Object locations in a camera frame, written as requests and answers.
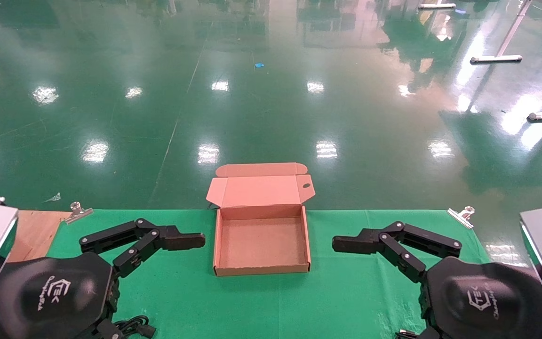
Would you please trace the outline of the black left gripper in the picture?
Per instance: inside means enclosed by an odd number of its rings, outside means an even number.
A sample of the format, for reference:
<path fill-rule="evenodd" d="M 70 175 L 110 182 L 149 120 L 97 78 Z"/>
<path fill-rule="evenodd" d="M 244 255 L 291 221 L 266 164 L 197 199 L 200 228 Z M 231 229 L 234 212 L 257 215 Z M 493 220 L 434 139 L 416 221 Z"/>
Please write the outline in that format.
<path fill-rule="evenodd" d="M 205 235 L 140 218 L 83 236 L 79 243 L 84 254 L 77 257 L 33 259 L 4 268 L 0 339 L 124 339 L 112 322 L 119 298 L 116 277 L 127 277 L 158 250 L 204 247 Z M 112 266 L 98 256 L 123 245 L 129 248 Z"/>

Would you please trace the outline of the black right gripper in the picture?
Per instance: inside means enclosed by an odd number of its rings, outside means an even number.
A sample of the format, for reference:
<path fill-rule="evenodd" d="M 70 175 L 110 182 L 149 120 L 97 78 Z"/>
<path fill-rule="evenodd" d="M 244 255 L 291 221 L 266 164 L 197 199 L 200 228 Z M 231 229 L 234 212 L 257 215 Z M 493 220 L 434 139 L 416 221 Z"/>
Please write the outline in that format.
<path fill-rule="evenodd" d="M 426 273 L 407 247 L 446 259 Z M 464 262 L 456 259 L 460 241 L 402 221 L 334 236 L 333 250 L 379 253 L 413 283 L 424 279 L 420 315 L 440 339 L 542 339 L 542 283 L 533 269 Z"/>

